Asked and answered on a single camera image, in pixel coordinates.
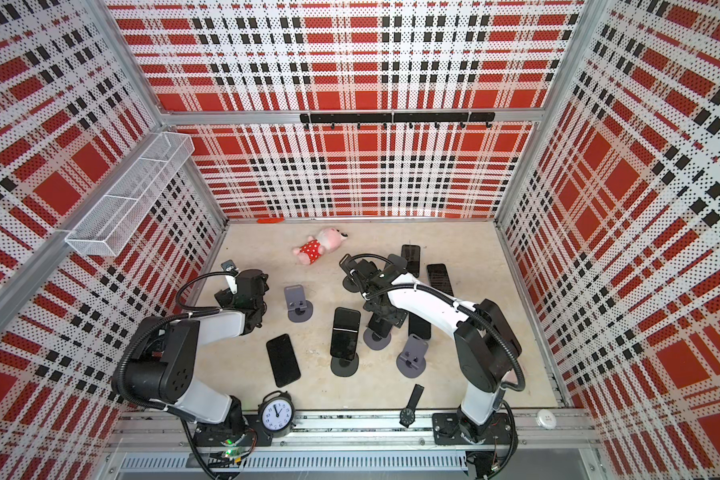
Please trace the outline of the grey stand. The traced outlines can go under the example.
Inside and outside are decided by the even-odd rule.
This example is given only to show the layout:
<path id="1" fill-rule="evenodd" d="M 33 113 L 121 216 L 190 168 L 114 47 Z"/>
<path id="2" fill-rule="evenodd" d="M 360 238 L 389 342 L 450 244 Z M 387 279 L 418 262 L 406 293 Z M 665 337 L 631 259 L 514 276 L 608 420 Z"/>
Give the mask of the grey stand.
<path id="1" fill-rule="evenodd" d="M 293 323 L 304 323 L 311 319 L 314 306 L 306 298 L 302 285 L 290 285 L 284 288 L 287 304 L 287 317 Z"/>
<path id="2" fill-rule="evenodd" d="M 381 337 L 371 329 L 366 329 L 363 333 L 363 341 L 371 350 L 380 351 L 390 344 L 391 335 L 387 334 L 385 337 Z"/>
<path id="3" fill-rule="evenodd" d="M 351 293 L 360 293 L 363 291 L 362 279 L 357 273 L 357 266 L 357 261 L 353 259 L 351 254 L 345 254 L 339 261 L 339 267 L 345 274 L 342 285 Z"/>
<path id="4" fill-rule="evenodd" d="M 406 378 L 419 377 L 426 369 L 426 353 L 429 344 L 416 334 L 411 334 L 396 358 L 398 371 Z"/>

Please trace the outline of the black wristwatch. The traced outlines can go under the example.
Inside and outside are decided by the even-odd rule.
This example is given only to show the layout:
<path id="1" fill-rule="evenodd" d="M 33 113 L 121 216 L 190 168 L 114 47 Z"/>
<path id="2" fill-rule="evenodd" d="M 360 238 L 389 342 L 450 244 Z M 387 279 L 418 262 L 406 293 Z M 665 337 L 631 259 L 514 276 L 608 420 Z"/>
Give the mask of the black wristwatch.
<path id="1" fill-rule="evenodd" d="M 416 409 L 423 395 L 424 387 L 416 384 L 411 392 L 406 406 L 399 413 L 399 424 L 409 428 L 416 420 Z"/>

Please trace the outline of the grey stand centre middle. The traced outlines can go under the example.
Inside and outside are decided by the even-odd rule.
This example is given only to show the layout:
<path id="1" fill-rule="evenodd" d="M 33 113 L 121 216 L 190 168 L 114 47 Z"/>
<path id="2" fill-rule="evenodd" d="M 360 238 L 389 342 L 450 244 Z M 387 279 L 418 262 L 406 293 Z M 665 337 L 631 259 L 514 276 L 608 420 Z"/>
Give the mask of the grey stand centre middle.
<path id="1" fill-rule="evenodd" d="M 385 337 L 381 337 L 371 329 L 366 329 L 363 333 L 363 341 L 371 350 L 380 351 L 390 344 L 391 335 L 387 334 Z"/>

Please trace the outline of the dark stand centre front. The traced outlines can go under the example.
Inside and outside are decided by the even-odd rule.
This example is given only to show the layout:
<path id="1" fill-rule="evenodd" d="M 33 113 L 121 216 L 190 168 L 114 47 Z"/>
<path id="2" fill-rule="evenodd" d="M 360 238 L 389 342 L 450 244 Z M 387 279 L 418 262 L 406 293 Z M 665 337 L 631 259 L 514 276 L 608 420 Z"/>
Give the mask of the dark stand centre front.
<path id="1" fill-rule="evenodd" d="M 351 360 L 332 357 L 330 362 L 331 372 L 342 378 L 353 376 L 359 368 L 359 356 L 357 354 Z"/>

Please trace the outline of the black phone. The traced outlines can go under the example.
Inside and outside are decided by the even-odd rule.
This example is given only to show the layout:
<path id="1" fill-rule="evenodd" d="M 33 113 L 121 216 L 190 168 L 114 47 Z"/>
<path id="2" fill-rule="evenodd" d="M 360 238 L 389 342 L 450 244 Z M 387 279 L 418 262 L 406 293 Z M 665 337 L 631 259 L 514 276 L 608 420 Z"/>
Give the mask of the black phone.
<path id="1" fill-rule="evenodd" d="M 386 338 L 389 336 L 393 325 L 379 316 L 373 314 L 367 324 L 367 328 L 379 338 Z"/>
<path id="2" fill-rule="evenodd" d="M 267 341 L 266 350 L 277 387 L 285 387 L 301 378 L 301 371 L 288 334 Z"/>
<path id="3" fill-rule="evenodd" d="M 361 313 L 358 310 L 337 307 L 331 331 L 330 355 L 352 361 L 356 355 Z"/>
<path id="4" fill-rule="evenodd" d="M 432 335 L 431 324 L 418 315 L 409 314 L 408 335 L 416 335 L 420 339 L 428 341 Z"/>
<path id="5" fill-rule="evenodd" d="M 433 288 L 445 293 L 446 295 L 454 295 L 449 273 L 445 264 L 429 264 L 427 266 L 427 276 L 429 284 Z"/>
<path id="6" fill-rule="evenodd" d="M 401 257 L 406 261 L 406 270 L 415 278 L 420 276 L 421 247 L 415 244 L 403 244 Z"/>

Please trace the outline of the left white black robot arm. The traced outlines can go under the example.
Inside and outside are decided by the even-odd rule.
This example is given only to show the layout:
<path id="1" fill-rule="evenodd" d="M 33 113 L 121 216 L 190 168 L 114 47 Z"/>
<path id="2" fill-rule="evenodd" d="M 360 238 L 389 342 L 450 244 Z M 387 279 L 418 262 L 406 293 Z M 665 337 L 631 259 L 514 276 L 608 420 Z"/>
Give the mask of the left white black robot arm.
<path id="1" fill-rule="evenodd" d="M 182 304 L 179 314 L 145 318 L 115 368 L 112 388 L 131 404 L 240 436 L 247 429 L 240 400 L 196 380 L 196 357 L 202 346 L 262 325 L 268 275 L 233 267 L 218 274 L 228 280 L 228 301 L 216 307 Z"/>

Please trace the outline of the black alarm clock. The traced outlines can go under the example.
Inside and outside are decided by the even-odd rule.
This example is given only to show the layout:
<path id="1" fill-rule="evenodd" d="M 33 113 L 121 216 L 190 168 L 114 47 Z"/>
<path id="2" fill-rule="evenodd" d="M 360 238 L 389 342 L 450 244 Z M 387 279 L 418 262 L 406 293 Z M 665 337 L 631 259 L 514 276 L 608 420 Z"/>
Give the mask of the black alarm clock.
<path id="1" fill-rule="evenodd" d="M 261 428 L 271 438 L 289 434 L 294 417 L 295 409 L 292 397 L 286 391 L 274 391 L 267 394 L 258 407 Z"/>

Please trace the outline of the grey stand left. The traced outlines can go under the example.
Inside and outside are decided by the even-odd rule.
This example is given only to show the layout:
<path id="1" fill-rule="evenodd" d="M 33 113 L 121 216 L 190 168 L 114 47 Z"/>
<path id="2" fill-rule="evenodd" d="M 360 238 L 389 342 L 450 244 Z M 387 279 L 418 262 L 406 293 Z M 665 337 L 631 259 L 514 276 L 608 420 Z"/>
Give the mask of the grey stand left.
<path id="1" fill-rule="evenodd" d="M 304 323 L 311 319 L 314 306 L 306 298 L 302 285 L 290 285 L 284 288 L 287 304 L 287 317 L 293 323 Z"/>

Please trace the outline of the pink plush toy red dress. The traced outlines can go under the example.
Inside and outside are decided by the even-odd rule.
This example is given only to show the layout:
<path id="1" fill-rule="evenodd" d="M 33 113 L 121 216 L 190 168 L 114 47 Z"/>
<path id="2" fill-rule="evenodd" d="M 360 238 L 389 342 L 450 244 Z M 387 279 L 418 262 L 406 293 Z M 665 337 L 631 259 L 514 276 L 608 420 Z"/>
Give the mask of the pink plush toy red dress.
<path id="1" fill-rule="evenodd" d="M 302 265 L 314 264 L 322 256 L 337 250 L 349 235 L 337 228 L 324 228 L 307 242 L 292 249 L 292 254 Z"/>

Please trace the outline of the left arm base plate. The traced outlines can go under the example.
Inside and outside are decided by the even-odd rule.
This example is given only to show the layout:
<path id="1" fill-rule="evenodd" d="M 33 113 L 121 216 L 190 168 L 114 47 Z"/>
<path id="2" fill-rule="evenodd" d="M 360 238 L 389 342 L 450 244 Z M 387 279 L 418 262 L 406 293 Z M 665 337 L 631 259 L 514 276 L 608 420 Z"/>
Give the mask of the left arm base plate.
<path id="1" fill-rule="evenodd" d="M 240 433 L 233 433 L 223 425 L 197 424 L 190 427 L 193 440 L 198 447 L 250 447 L 256 432 L 256 447 L 269 447 L 272 437 L 265 433 L 256 414 L 244 414 L 245 425 Z"/>

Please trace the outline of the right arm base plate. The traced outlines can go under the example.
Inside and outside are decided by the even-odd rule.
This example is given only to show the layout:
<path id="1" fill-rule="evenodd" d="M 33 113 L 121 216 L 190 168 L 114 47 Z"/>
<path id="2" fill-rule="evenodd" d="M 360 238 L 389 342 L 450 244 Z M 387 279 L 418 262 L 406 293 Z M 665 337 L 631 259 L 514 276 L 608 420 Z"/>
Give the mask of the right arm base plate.
<path id="1" fill-rule="evenodd" d="M 494 413 L 477 425 L 460 412 L 435 413 L 432 430 L 437 445 L 509 445 L 513 430 L 506 413 Z"/>

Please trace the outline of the grey stand front right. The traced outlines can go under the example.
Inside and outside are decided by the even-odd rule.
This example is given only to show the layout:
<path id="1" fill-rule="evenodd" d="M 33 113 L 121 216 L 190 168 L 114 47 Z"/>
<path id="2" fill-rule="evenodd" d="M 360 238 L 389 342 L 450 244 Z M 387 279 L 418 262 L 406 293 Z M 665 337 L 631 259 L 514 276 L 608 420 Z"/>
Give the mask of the grey stand front right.
<path id="1" fill-rule="evenodd" d="M 416 334 L 411 334 L 396 358 L 398 371 L 406 378 L 419 377 L 426 369 L 426 353 L 429 344 Z"/>

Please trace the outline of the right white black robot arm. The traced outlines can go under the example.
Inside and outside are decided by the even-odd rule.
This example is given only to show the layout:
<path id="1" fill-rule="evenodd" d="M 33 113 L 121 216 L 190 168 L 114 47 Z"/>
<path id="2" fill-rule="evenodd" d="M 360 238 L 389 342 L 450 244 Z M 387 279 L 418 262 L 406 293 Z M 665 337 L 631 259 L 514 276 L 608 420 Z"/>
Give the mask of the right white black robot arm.
<path id="1" fill-rule="evenodd" d="M 458 299 L 376 254 L 346 254 L 339 267 L 345 281 L 361 294 L 365 310 L 388 323 L 403 313 L 413 314 L 453 339 L 467 381 L 459 421 L 473 436 L 487 427 L 508 390 L 525 389 L 519 362 L 522 347 L 495 302 Z"/>

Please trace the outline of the white round cap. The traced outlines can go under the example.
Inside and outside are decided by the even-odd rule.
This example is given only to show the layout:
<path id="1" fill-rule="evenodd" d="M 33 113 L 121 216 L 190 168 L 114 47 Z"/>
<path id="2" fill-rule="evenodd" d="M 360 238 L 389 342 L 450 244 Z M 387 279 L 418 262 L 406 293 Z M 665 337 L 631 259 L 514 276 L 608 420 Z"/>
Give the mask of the white round cap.
<path id="1" fill-rule="evenodd" d="M 540 409 L 536 414 L 536 423 L 546 430 L 554 430 L 558 424 L 555 413 L 550 409 Z"/>

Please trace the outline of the black hook rail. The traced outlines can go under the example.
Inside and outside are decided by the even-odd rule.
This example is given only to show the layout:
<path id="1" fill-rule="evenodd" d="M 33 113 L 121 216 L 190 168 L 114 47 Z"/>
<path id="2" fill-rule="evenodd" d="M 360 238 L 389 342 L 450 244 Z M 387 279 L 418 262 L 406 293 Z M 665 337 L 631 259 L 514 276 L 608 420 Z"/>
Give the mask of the black hook rail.
<path id="1" fill-rule="evenodd" d="M 304 125 L 325 124 L 333 128 L 338 124 L 389 124 L 389 123 L 485 123 L 496 119 L 496 113 L 486 112 L 386 112 L 386 113 L 305 113 L 299 119 Z"/>

